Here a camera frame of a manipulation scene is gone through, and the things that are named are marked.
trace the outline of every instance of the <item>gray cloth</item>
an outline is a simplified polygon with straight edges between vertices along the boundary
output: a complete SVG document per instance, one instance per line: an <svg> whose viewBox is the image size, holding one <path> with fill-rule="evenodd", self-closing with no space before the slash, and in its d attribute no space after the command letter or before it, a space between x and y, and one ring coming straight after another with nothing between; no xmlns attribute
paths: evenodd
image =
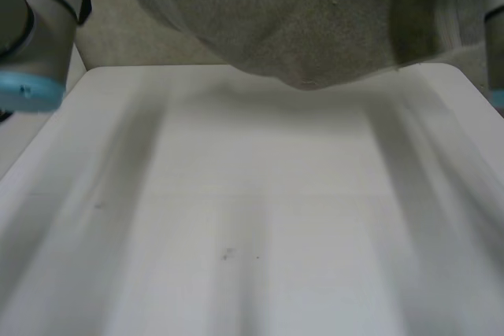
<svg viewBox="0 0 504 336"><path fill-rule="evenodd" d="M231 65L304 90L435 57L484 62L481 0L139 1Z"/></svg>

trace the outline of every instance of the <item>blue ring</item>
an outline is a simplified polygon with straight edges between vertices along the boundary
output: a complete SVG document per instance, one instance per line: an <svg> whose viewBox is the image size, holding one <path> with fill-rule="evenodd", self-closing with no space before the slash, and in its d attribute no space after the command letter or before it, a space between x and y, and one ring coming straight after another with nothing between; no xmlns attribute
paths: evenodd
<svg viewBox="0 0 504 336"><path fill-rule="evenodd" d="M52 112L59 109L65 96L65 85L56 80L0 72L0 109L8 112Z"/></svg>

